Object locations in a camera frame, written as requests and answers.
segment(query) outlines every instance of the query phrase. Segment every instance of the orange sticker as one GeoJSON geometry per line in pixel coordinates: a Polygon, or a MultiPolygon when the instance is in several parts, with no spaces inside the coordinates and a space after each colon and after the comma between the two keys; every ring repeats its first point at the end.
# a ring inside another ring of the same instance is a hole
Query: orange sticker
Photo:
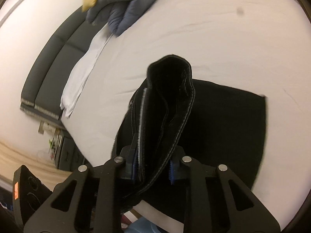
{"type": "Polygon", "coordinates": [[[14,186],[14,198],[15,200],[18,199],[18,182],[16,182],[14,186]]]}

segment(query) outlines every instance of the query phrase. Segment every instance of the mattress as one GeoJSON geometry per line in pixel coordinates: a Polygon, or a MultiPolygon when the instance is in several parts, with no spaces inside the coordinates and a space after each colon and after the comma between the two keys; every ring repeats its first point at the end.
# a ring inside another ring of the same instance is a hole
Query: mattress
{"type": "MultiPolygon", "coordinates": [[[[62,122],[93,166],[105,163],[148,65],[167,54],[188,60],[195,79],[265,95],[265,154],[253,192],[284,228],[311,188],[310,51],[311,25],[294,0],[157,0],[106,43],[62,122]]],[[[142,211],[161,221],[154,209],[142,211]]]]}

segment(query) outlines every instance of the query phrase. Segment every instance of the white bed sheet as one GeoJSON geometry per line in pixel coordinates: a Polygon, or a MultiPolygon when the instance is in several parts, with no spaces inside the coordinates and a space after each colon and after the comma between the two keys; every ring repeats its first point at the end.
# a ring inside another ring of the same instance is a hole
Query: white bed sheet
{"type": "MultiPolygon", "coordinates": [[[[304,11],[294,0],[158,0],[111,37],[70,119],[62,118],[92,165],[110,158],[148,65],[172,53],[191,63],[195,79],[267,96],[265,155],[253,192],[284,228],[311,188],[311,25],[304,11]]],[[[180,232],[164,221],[161,227],[180,232]]]]}

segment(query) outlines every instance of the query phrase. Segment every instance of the upholstered headboard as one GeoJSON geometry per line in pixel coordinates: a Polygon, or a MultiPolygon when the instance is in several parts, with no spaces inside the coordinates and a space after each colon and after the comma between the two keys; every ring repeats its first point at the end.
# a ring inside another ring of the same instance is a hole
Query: upholstered headboard
{"type": "Polygon", "coordinates": [[[55,127],[63,128],[59,105],[70,72],[104,26],[89,25],[85,16],[78,8],[55,31],[33,64],[21,93],[20,109],[55,127]]]}

